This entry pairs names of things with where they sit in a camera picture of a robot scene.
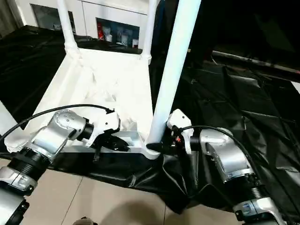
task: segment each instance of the white cabinet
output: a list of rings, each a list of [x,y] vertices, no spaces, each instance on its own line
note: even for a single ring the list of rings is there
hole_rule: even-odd
[[[87,35],[82,2],[65,0],[74,33]],[[56,0],[15,0],[18,13],[24,25],[59,30],[60,19]]]
[[[138,39],[138,47],[143,49],[147,15],[89,2],[83,2],[83,12],[88,36],[98,38],[98,23],[101,23],[110,27],[113,42],[122,43],[120,33],[128,31],[131,36],[128,46],[132,47],[132,39]]]
[[[129,47],[138,46],[143,49],[150,0],[65,1],[75,34],[99,38],[101,36],[99,30],[103,26],[102,32],[107,34],[109,30],[110,40],[113,43],[121,43]],[[61,29],[57,0],[10,0],[8,2],[23,25],[52,30]]]

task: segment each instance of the metal rod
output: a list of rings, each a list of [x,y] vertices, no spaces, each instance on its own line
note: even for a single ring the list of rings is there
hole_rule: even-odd
[[[69,18],[68,9],[65,3],[65,0],[57,0],[58,4],[58,13],[60,15],[60,23],[62,27],[62,32],[65,37],[65,49],[78,51],[77,43],[75,42],[73,30]]]
[[[165,62],[163,78],[146,143],[158,143],[165,131],[176,89],[188,52],[201,0],[180,0]]]
[[[142,49],[142,57],[148,59],[148,64],[151,63],[151,45],[153,38],[153,29],[155,22],[155,13],[157,7],[157,0],[149,0],[147,26],[145,32],[145,40]]]
[[[232,54],[228,54],[228,53],[225,53],[225,52],[218,52],[218,51],[212,51],[212,55],[226,57],[226,58],[235,59],[235,60],[241,60],[241,61],[244,61],[244,62],[251,62],[251,63],[254,63],[254,64],[259,65],[259,66],[271,67],[271,68],[280,69],[280,70],[287,71],[287,72],[300,74],[300,71],[298,71],[296,69],[283,67],[283,66],[280,66],[280,65],[277,65],[277,64],[271,64],[271,63],[264,62],[264,61],[249,59],[249,58],[242,57],[242,56],[239,56],[239,55],[232,55]]]
[[[10,114],[7,108],[0,101],[0,135],[4,135],[10,128],[17,124],[14,117]],[[24,140],[25,132],[19,127],[14,130],[5,138],[5,144],[8,151],[21,150],[22,146],[26,143]]]

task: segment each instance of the black cable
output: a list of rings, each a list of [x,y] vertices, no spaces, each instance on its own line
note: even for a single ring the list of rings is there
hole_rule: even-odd
[[[233,139],[233,141],[236,143],[236,145],[242,150],[242,152],[246,155],[247,159],[249,160],[250,165],[252,166],[252,169],[254,170],[255,174],[257,175],[257,177],[262,180],[262,178],[259,175],[259,172],[257,170],[256,165],[254,164],[254,161],[252,160],[249,152],[247,151],[247,149],[244,147],[244,145],[239,142],[239,140],[237,140],[232,134],[220,129],[220,128],[216,128],[216,127],[211,127],[211,126],[205,126],[205,125],[194,125],[194,126],[188,126],[188,127],[182,127],[179,128],[178,131],[179,133],[182,133],[184,130],[187,129],[192,129],[192,128],[201,128],[201,129],[213,129],[216,130],[218,132],[221,132],[222,134],[227,135],[228,137],[230,137],[231,139]],[[295,202],[292,200],[292,198],[290,197],[290,195],[288,194],[286,188],[284,187],[284,185],[279,181],[279,179],[276,177],[275,173],[272,171],[271,168],[269,168],[271,173],[273,174],[273,176],[275,177],[275,179],[278,181],[278,183],[280,184],[280,186],[282,187],[282,189],[284,190],[285,194],[288,196],[289,200],[291,201],[291,203],[294,205],[296,211],[298,211]],[[288,215],[288,213],[281,207],[281,210],[284,212],[284,215],[286,216],[286,218],[289,220],[289,222],[291,222],[291,224],[295,224],[295,222],[293,221],[293,219]]]
[[[17,128],[19,128],[22,124],[38,117],[38,116],[41,116],[41,115],[44,115],[44,114],[47,114],[47,113],[51,113],[51,112],[54,112],[54,111],[57,111],[57,110],[61,110],[61,109],[68,109],[68,108],[75,108],[75,107],[93,107],[93,108],[99,108],[99,109],[104,109],[106,111],[106,113],[112,113],[114,112],[114,110],[111,110],[109,108],[106,108],[106,107],[103,107],[103,106],[100,106],[100,105],[92,105],[92,104],[76,104],[76,105],[65,105],[65,106],[60,106],[60,107],[56,107],[56,108],[53,108],[53,109],[48,109],[48,110],[45,110],[43,112],[39,112],[37,114],[34,114],[24,120],[22,120],[20,123],[18,123],[17,125],[13,126],[12,128],[10,128],[1,138],[0,138],[0,143],[4,141],[4,139],[11,133],[13,132],[14,130],[16,130]]]

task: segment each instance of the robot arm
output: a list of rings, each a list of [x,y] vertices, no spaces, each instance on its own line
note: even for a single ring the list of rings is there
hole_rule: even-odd
[[[97,137],[120,129],[116,112],[105,115],[102,122],[94,127],[75,112],[60,110],[33,135],[11,162],[0,169],[0,225],[18,225],[22,221],[29,207],[24,196],[31,195],[38,179],[68,140],[84,141],[89,147]]]
[[[199,137],[193,136],[193,129],[180,130],[190,126],[191,121],[179,109],[170,115],[166,124],[172,130],[171,150],[176,149],[174,146],[177,145],[180,149],[184,148],[187,154],[191,154],[191,147],[195,147],[204,155],[212,157],[225,188],[238,203],[233,207],[238,221],[246,224],[286,224],[272,199],[264,193],[263,184],[246,155],[232,138],[209,128],[203,129]],[[229,130],[221,130],[232,135]],[[159,146],[163,148],[163,145],[156,143],[147,145],[153,149]]]

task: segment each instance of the black tarp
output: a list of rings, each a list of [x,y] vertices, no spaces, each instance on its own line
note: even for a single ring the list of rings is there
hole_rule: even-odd
[[[76,40],[80,47],[130,51],[88,37]],[[20,121],[33,113],[63,60],[63,36],[25,27],[1,40],[0,52],[1,101]],[[164,57],[153,57],[150,66],[153,103]],[[300,220],[299,99],[289,81],[207,66],[184,68],[173,109],[181,109],[194,125],[231,130],[253,157],[281,211]],[[196,204],[224,210],[234,204],[214,164],[199,152],[188,158],[161,155],[156,160],[106,153],[97,165],[92,159],[92,153],[61,153],[52,169],[156,193],[177,213]]]

